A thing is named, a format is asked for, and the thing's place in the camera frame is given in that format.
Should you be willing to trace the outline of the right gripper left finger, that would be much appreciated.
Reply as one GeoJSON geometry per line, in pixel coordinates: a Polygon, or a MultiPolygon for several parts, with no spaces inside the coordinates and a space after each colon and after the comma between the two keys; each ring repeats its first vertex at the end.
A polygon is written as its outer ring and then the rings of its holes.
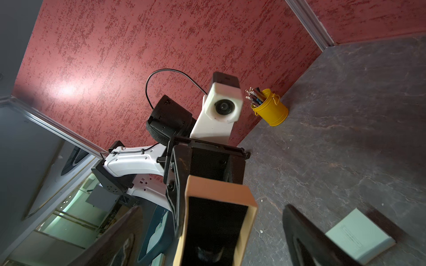
{"type": "Polygon", "coordinates": [[[135,266],[143,232],[143,210],[130,209],[70,266],[135,266]]]}

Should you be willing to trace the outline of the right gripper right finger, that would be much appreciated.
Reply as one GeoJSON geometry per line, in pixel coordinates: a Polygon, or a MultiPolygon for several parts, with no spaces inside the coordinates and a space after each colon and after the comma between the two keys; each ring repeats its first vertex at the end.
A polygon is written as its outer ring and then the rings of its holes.
{"type": "Polygon", "coordinates": [[[359,266],[319,228],[291,204],[285,206],[282,223],[294,266],[359,266]]]}

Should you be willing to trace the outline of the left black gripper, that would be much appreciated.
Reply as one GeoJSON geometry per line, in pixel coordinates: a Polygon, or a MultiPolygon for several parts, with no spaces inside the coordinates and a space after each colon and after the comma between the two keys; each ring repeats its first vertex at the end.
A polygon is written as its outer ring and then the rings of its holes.
{"type": "Polygon", "coordinates": [[[183,233],[189,175],[242,184],[251,153],[240,147],[174,136],[163,156],[166,199],[173,214],[175,237],[179,238],[183,233]]]}

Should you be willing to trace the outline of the orange black box base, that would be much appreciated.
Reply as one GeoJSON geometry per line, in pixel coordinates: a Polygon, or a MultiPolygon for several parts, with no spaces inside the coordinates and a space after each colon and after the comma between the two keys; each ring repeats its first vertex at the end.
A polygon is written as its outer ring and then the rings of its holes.
{"type": "Polygon", "coordinates": [[[240,266],[258,205],[248,186],[190,175],[175,266],[240,266]]]}

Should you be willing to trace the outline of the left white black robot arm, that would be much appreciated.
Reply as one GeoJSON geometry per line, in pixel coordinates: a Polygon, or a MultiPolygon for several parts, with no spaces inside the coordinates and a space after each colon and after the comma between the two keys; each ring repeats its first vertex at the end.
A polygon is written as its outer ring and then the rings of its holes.
{"type": "Polygon", "coordinates": [[[171,211],[175,233],[180,235],[189,176],[243,183],[250,154],[228,145],[242,107],[241,94],[211,92],[204,96],[202,111],[194,118],[163,96],[146,124],[156,144],[125,147],[117,141],[93,173],[114,194],[140,197],[171,211]]]}

